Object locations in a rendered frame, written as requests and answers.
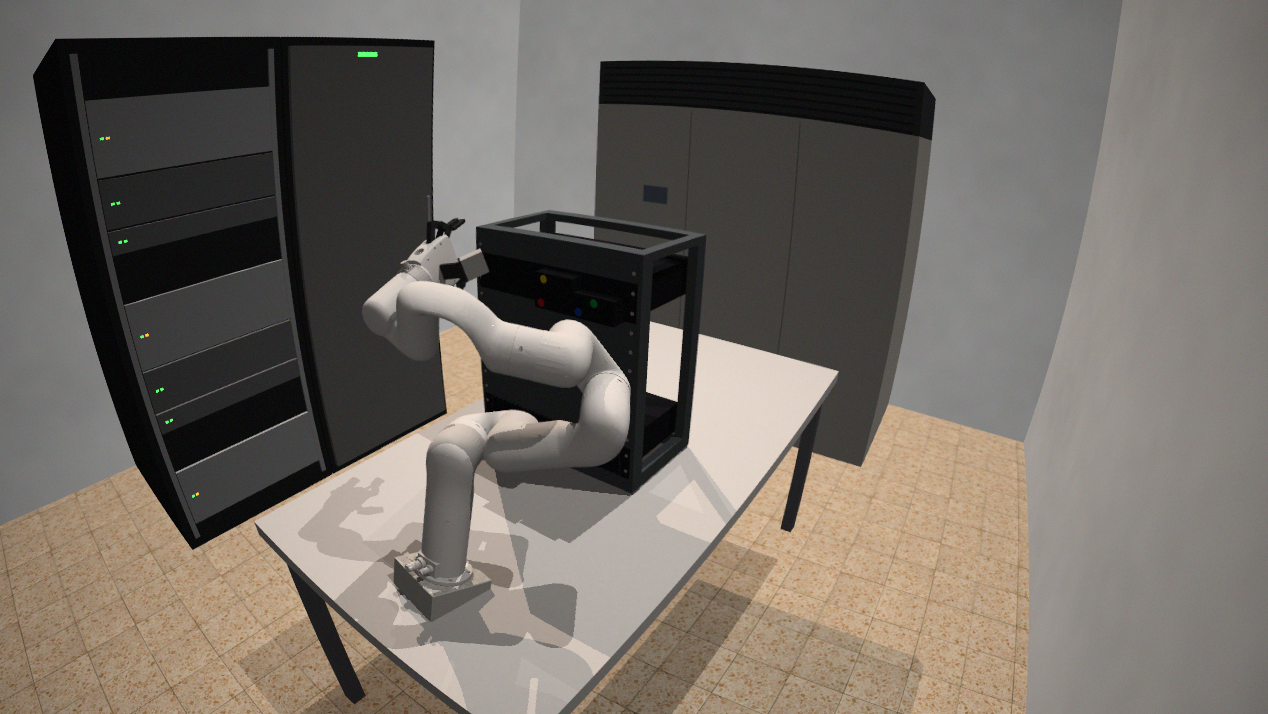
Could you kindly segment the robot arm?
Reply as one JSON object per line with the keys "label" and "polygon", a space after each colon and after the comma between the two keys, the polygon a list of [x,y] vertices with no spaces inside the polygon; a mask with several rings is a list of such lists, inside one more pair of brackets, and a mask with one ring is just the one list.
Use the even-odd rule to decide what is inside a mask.
{"label": "robot arm", "polygon": [[578,424],[538,422],[519,410],[470,413],[455,419],[430,443],[422,548],[404,569],[430,583],[456,586],[472,576],[467,549],[482,458],[505,473],[604,465],[626,441],[631,388],[583,323],[563,320],[549,331],[507,323],[467,290],[431,282],[407,260],[363,304],[361,316],[373,334],[404,356],[431,359],[443,318],[467,334],[489,372],[560,388],[579,383],[583,393]]}

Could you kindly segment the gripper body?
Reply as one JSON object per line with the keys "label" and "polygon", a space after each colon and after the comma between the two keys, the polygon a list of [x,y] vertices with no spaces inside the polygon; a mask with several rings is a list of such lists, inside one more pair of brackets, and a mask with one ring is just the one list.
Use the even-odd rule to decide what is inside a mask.
{"label": "gripper body", "polygon": [[[435,247],[435,249],[434,249]],[[407,259],[410,265],[418,266],[426,271],[431,282],[454,287],[462,278],[444,280],[439,265],[445,263],[458,263],[456,254],[448,235],[435,238],[431,243],[424,243],[416,249]]]}

